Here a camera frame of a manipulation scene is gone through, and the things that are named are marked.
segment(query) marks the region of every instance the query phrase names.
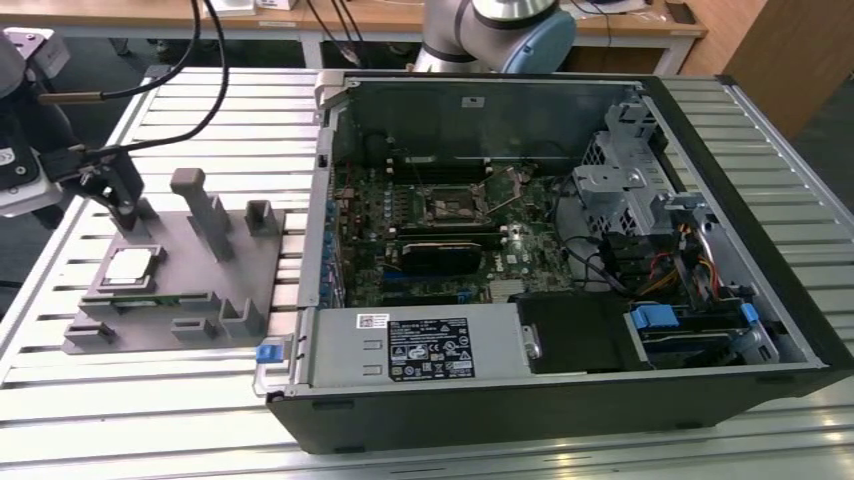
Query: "gray post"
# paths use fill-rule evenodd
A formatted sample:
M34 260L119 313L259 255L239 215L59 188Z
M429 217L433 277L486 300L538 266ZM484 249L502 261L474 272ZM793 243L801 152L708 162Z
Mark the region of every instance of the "gray post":
M207 240L218 262L226 262L235 256L226 236L229 219L222 216L225 210L214 208L214 203L205 191L205 172L199 168L179 168L170 182L173 192L185 197L193 220Z

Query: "power supply label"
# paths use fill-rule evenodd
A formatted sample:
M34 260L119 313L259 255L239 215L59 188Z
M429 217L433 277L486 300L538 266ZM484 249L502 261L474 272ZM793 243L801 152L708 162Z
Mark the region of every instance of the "power supply label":
M469 319L389 321L389 378L408 382L474 376Z

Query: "desk leg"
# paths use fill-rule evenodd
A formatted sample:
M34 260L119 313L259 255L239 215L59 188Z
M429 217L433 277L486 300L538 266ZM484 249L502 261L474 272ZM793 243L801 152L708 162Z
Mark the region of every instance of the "desk leg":
M303 46L303 57L306 57L306 68L323 69L323 34L321 32L301 32L299 43Z
M694 37L670 37L672 43L656 66L656 75L677 75L694 45Z

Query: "motherboard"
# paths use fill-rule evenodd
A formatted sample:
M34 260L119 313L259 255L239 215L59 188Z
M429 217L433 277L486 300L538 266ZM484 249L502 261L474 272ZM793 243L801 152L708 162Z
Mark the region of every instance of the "motherboard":
M524 161L342 165L334 201L348 307L504 303L566 291L556 177Z

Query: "barcode label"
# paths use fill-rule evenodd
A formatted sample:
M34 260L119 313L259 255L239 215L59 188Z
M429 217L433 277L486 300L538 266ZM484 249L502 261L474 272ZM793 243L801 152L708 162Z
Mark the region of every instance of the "barcode label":
M357 328L386 328L389 317L388 313L360 313L357 315Z

